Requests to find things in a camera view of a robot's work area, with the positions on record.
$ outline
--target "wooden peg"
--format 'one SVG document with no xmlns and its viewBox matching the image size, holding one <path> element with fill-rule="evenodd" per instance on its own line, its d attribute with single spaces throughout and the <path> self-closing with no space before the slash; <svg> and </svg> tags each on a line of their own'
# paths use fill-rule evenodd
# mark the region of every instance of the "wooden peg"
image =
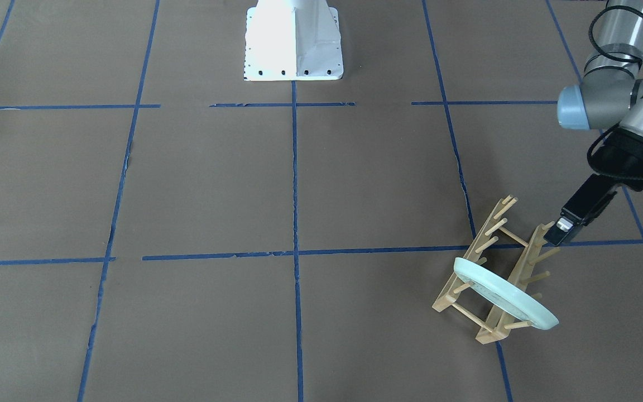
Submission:
<svg viewBox="0 0 643 402">
<path fill-rule="evenodd" d="M 508 209 L 510 209 L 511 206 L 515 205 L 515 203 L 517 203 L 517 198 L 513 198 L 510 201 L 508 201 L 508 203 L 505 204 L 505 206 L 502 209 L 500 209 L 500 211 L 498 211 L 498 213 L 495 214 L 495 216 L 493 216 L 493 219 L 500 219 L 500 217 L 502 217 L 504 213 L 507 213 Z"/>
<path fill-rule="evenodd" d="M 520 321 L 518 323 L 506 324 L 505 329 L 513 330 L 516 328 L 525 328 L 525 327 L 531 327 L 531 326 L 532 326 L 532 321 Z"/>
<path fill-rule="evenodd" d="M 546 271 L 546 272 L 543 272 L 541 274 L 531 276 L 531 277 L 529 277 L 527 279 L 523 279 L 523 280 L 520 281 L 520 283 L 523 284 L 523 285 L 527 285 L 529 283 L 537 282 L 538 280 L 544 279 L 544 278 L 546 278 L 548 276 L 549 276 L 549 271 Z"/>
<path fill-rule="evenodd" d="M 461 293 L 463 290 L 466 290 L 467 288 L 470 288 L 472 285 L 473 285 L 472 282 L 466 282 L 466 283 L 460 285 L 459 287 L 455 288 L 453 290 L 453 294 L 457 295 L 458 293 Z"/>
<path fill-rule="evenodd" d="M 490 239 L 487 242 L 485 242 L 484 245 L 482 245 L 482 246 L 478 247 L 477 249 L 475 249 L 475 254 L 480 254 L 481 252 L 483 252 L 483 250 L 485 250 L 486 248 L 492 246 L 497 241 L 498 241 L 498 237 L 497 236 L 493 237 L 492 239 Z"/>
<path fill-rule="evenodd" d="M 521 239 L 520 236 L 517 234 L 514 234 L 511 231 L 508 231 L 508 229 L 505 229 L 505 227 L 500 227 L 500 231 L 505 233 L 506 235 L 510 236 L 511 239 L 515 240 L 516 242 L 520 243 L 523 247 L 527 247 L 528 244 L 525 240 Z"/>
<path fill-rule="evenodd" d="M 478 318 L 475 314 L 467 311 L 465 307 L 459 305 L 458 303 L 453 303 L 451 305 L 455 307 L 457 311 L 460 311 L 461 313 L 463 313 L 463 315 L 465 315 L 467 318 L 470 318 L 475 324 L 478 324 L 479 326 L 481 326 L 485 331 L 493 332 L 493 328 L 490 328 L 483 320 Z"/>
<path fill-rule="evenodd" d="M 529 260 L 528 264 L 529 265 L 535 265 L 536 263 L 544 260 L 545 258 L 549 258 L 549 257 L 552 257 L 555 254 L 558 254 L 558 252 L 559 252 L 559 247 L 555 247 L 554 249 L 549 250 L 545 254 L 538 255 L 538 257 L 534 257 L 532 260 Z"/>
<path fill-rule="evenodd" d="M 500 221 L 497 222 L 495 226 L 491 227 L 490 229 L 487 230 L 487 232 L 485 232 L 485 235 L 490 236 L 492 232 L 497 231 L 498 229 L 500 229 L 501 226 L 503 226 L 503 224 L 506 224 L 506 223 L 507 223 L 507 217 L 500 219 Z"/>
</svg>

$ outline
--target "light blue plate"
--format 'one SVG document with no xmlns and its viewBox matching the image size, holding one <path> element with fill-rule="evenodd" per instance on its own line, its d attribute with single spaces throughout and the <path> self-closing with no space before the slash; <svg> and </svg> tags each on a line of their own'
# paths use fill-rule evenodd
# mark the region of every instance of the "light blue plate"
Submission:
<svg viewBox="0 0 643 402">
<path fill-rule="evenodd" d="M 479 295 L 518 320 L 530 321 L 534 328 L 541 330 L 559 324 L 557 317 L 537 300 L 475 262 L 457 257 L 453 270 L 463 282 L 472 282 L 471 288 Z"/>
</svg>

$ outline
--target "gray floor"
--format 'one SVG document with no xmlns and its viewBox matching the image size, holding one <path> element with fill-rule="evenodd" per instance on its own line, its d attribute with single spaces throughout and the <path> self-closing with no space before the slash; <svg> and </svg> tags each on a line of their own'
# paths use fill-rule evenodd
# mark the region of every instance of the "gray floor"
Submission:
<svg viewBox="0 0 643 402">
<path fill-rule="evenodd" d="M 430 307 L 589 175 L 603 3 L 332 0 L 345 77 L 296 84 L 243 82 L 253 5 L 0 0 L 0 400 L 643 400 L 643 193 L 544 263 L 558 327 Z"/>
</svg>

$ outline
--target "wooden rack base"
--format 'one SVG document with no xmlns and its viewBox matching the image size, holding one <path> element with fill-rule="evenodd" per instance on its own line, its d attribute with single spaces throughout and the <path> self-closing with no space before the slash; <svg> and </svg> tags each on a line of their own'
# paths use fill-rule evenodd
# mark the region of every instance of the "wooden rack base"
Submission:
<svg viewBox="0 0 643 402">
<path fill-rule="evenodd" d="M 522 291 L 526 291 L 527 286 L 530 283 L 544 279 L 549 276 L 549 272 L 543 272 L 538 275 L 532 274 L 533 269 L 538 262 L 543 261 L 547 257 L 559 252 L 558 248 L 551 249 L 544 254 L 541 254 L 543 250 L 543 245 L 546 244 L 546 241 L 543 239 L 547 231 L 553 226 L 554 222 L 548 224 L 541 224 L 535 228 L 530 240 L 525 241 L 517 234 L 510 232 L 505 224 L 507 223 L 507 218 L 502 217 L 503 214 L 517 202 L 517 198 L 509 195 L 505 199 L 501 199 L 493 208 L 493 211 L 490 212 L 488 219 L 483 224 L 478 235 L 473 239 L 470 247 L 468 247 L 467 252 L 463 255 L 463 258 L 477 264 L 482 264 L 487 262 L 487 258 L 482 257 L 483 252 L 488 249 L 491 245 L 495 244 L 498 241 L 497 236 L 493 234 L 497 231 L 502 232 L 507 235 L 515 242 L 518 242 L 522 247 L 524 247 L 520 259 L 516 263 L 512 272 L 510 272 L 510 277 L 507 281 L 512 285 L 518 287 Z M 531 326 L 532 323 L 529 321 L 521 321 L 515 323 L 515 317 L 506 313 L 501 308 L 496 305 L 490 309 L 490 313 L 486 320 L 482 320 L 475 316 L 473 313 L 467 311 L 466 308 L 463 308 L 457 303 L 458 298 L 464 290 L 467 290 L 472 285 L 469 283 L 464 283 L 458 275 L 455 273 L 451 274 L 448 282 L 443 287 L 440 295 L 433 303 L 434 310 L 441 312 L 446 308 L 453 307 L 457 311 L 463 313 L 467 318 L 471 319 L 475 324 L 480 326 L 480 331 L 475 336 L 475 339 L 480 343 L 492 343 L 500 341 L 501 339 L 507 338 L 510 335 L 510 331 L 515 328 L 523 328 Z M 541 295 L 533 295 L 534 298 L 540 298 Z"/>
</svg>

